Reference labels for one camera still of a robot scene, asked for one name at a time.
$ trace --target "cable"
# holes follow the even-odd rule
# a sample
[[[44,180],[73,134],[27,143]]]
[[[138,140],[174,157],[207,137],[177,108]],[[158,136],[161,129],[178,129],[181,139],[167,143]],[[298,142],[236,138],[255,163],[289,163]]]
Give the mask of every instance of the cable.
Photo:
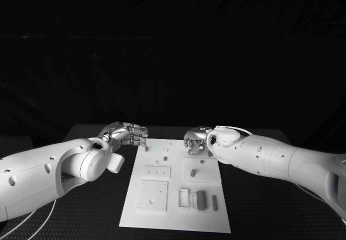
[[[227,129],[236,129],[236,130],[243,131],[248,135],[253,135],[249,131],[246,131],[245,129],[242,129],[239,127],[235,127],[235,126],[216,126],[216,127],[227,128]]]
[[[56,205],[56,200],[53,201],[52,210],[50,210],[50,213],[49,213],[49,215],[47,215],[47,218],[46,218],[46,220],[44,220],[40,228],[37,229],[36,233],[40,231],[41,227],[44,226],[44,224],[46,224],[46,222],[47,222],[47,220],[49,220],[49,217],[50,217],[52,212],[53,212],[53,209],[54,209],[54,205]]]
[[[320,197],[317,197],[317,196],[314,196],[299,185],[297,185],[297,187],[308,194],[308,195],[311,195],[315,199],[318,199],[323,203],[325,203],[325,201],[320,198]]]
[[[30,215],[26,217],[26,219],[21,221],[21,223],[0,237],[0,240],[4,239],[11,233],[13,231],[20,227],[20,225],[26,222],[26,220],[28,219],[28,217],[34,214],[36,210],[30,213]]]

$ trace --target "robotic hand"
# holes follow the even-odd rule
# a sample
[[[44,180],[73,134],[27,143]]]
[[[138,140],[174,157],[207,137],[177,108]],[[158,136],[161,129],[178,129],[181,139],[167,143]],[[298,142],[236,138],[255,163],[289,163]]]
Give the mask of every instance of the robotic hand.
[[[60,198],[76,186],[92,182],[105,169],[118,173],[121,145],[145,146],[148,129],[113,122],[98,137],[75,139],[15,153],[0,159],[0,222]]]
[[[207,149],[223,164],[307,188],[346,220],[346,154],[291,146],[229,126],[191,128],[184,134],[183,143],[184,147],[190,147],[188,155],[197,155]]]

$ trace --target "small cylinder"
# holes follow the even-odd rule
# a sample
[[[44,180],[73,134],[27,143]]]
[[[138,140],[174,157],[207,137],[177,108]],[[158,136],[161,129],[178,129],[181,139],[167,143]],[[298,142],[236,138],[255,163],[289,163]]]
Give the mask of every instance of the small cylinder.
[[[213,211],[217,211],[216,196],[213,195],[210,198],[212,198],[212,207],[213,207]]]
[[[190,170],[190,176],[194,177],[194,174],[196,174],[196,170],[191,169],[191,170]]]
[[[204,211],[207,209],[204,191],[196,192],[196,209],[200,211]]]

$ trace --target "black background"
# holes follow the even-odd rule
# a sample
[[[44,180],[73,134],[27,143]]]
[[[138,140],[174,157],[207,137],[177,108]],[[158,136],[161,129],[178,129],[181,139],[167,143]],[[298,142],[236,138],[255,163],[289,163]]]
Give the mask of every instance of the black background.
[[[37,1],[0,8],[0,132],[279,129],[346,152],[344,1]]]

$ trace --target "white board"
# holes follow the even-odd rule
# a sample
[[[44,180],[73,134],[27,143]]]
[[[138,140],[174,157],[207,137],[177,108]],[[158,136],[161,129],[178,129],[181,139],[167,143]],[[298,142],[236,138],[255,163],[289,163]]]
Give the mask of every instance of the white board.
[[[219,178],[219,164],[216,164],[217,160],[207,156],[207,150],[196,156],[188,155],[188,148],[184,147],[183,140],[148,138],[147,147],[148,150],[145,151],[144,147],[138,146],[118,226],[230,233],[225,196]],[[188,179],[187,174],[190,176],[190,173],[186,173],[186,163],[187,171],[190,171],[190,167],[199,169],[194,173],[197,177],[196,182],[186,181]],[[144,189],[142,186],[145,184],[142,184],[142,182],[150,182],[150,186]],[[165,208],[161,207],[164,204],[163,195],[158,195],[164,194],[164,192],[160,192],[164,191],[164,183],[167,184]],[[196,209],[197,191],[204,191],[204,211]],[[186,198],[186,192],[188,204],[184,202],[184,207],[178,207],[180,194],[183,194],[183,198]],[[216,196],[217,211],[213,211],[213,195]]]

